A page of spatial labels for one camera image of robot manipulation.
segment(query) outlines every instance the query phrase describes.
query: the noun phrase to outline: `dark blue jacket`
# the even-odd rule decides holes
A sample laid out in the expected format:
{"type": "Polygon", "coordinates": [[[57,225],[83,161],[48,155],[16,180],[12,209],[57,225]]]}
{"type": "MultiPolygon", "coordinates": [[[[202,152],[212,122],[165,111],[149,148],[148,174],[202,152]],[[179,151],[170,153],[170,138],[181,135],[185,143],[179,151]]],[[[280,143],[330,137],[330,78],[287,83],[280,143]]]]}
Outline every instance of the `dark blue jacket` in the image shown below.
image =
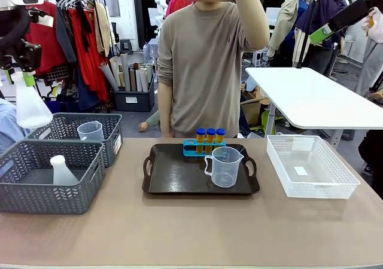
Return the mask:
{"type": "MultiPolygon", "coordinates": [[[[319,0],[318,4],[314,9],[314,18],[311,24],[311,29],[309,34],[314,33],[319,28],[323,27],[329,22],[329,20],[335,16],[337,13],[342,11],[347,7],[347,4],[344,0],[319,0]]],[[[312,4],[309,9],[303,13],[300,19],[296,22],[295,27],[302,30],[305,33],[308,33],[309,30],[309,17],[312,11],[312,4]]],[[[340,31],[336,35],[333,35],[329,39],[326,39],[322,42],[323,49],[330,50],[332,49],[333,43],[340,43],[341,37],[345,36],[344,31],[340,31]]]]}

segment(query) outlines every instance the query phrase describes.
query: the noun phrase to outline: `blue test tube rack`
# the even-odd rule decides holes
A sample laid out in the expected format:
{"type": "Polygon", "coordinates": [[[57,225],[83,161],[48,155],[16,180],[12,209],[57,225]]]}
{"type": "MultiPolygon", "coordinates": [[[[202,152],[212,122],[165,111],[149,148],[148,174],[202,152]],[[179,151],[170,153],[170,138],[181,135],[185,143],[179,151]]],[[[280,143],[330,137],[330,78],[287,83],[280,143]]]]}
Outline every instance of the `blue test tube rack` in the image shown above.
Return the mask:
{"type": "Polygon", "coordinates": [[[217,143],[215,141],[213,143],[208,143],[206,141],[204,141],[204,143],[198,143],[196,139],[187,139],[184,141],[184,156],[186,156],[186,157],[206,157],[207,155],[210,155],[210,154],[207,154],[205,152],[205,150],[201,154],[197,153],[197,148],[196,148],[197,146],[212,146],[213,150],[214,150],[215,146],[226,146],[226,143],[225,143],[225,141],[223,141],[222,143],[217,143]]]}

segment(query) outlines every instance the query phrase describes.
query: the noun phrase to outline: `tray handle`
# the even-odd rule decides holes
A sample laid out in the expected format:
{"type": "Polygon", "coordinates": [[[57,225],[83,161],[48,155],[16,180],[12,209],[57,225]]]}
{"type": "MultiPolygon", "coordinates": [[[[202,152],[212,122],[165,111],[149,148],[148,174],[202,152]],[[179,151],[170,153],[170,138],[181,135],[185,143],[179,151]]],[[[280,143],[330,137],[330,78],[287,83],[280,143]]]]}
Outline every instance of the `tray handle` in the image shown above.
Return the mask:
{"type": "Polygon", "coordinates": [[[256,164],[256,162],[251,157],[245,157],[244,158],[244,167],[245,167],[246,174],[248,175],[248,177],[250,179],[256,178],[256,176],[257,176],[257,164],[256,164]],[[248,161],[250,161],[250,163],[253,165],[254,173],[253,173],[252,176],[250,176],[249,168],[246,165],[248,161]]]}
{"type": "MultiPolygon", "coordinates": [[[[143,169],[144,169],[144,176],[149,176],[148,175],[148,171],[147,171],[147,167],[148,167],[148,162],[152,162],[151,161],[151,159],[150,159],[150,156],[149,157],[147,157],[145,160],[144,160],[144,164],[143,164],[143,169]]],[[[151,173],[152,173],[152,171],[153,171],[153,166],[151,167],[151,169],[150,169],[150,175],[151,175],[151,173]]]]}

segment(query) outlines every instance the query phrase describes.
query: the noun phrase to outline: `white flask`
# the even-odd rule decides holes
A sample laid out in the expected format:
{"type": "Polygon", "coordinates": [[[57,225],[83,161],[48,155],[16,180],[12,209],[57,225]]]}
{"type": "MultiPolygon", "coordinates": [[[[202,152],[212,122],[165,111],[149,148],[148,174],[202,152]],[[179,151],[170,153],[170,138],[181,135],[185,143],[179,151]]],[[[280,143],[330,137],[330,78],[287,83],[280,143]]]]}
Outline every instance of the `white flask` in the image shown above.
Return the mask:
{"type": "Polygon", "coordinates": [[[50,123],[52,113],[33,87],[27,87],[22,72],[11,75],[16,86],[17,124],[24,129],[36,129],[50,123]]]}
{"type": "Polygon", "coordinates": [[[65,164],[65,157],[56,155],[50,159],[53,166],[53,184],[54,185],[75,185],[78,179],[73,175],[65,164]]]}

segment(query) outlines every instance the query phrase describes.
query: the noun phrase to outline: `gray pants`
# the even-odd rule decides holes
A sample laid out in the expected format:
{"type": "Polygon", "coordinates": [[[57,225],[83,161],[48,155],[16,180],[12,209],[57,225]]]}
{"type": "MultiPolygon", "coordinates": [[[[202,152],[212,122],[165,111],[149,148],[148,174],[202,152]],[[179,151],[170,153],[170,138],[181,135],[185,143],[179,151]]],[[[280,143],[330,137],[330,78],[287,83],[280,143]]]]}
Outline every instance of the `gray pants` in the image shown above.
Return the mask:
{"type": "Polygon", "coordinates": [[[370,87],[383,65],[383,44],[369,39],[364,52],[363,67],[355,92],[363,97],[369,95],[370,87]]]}

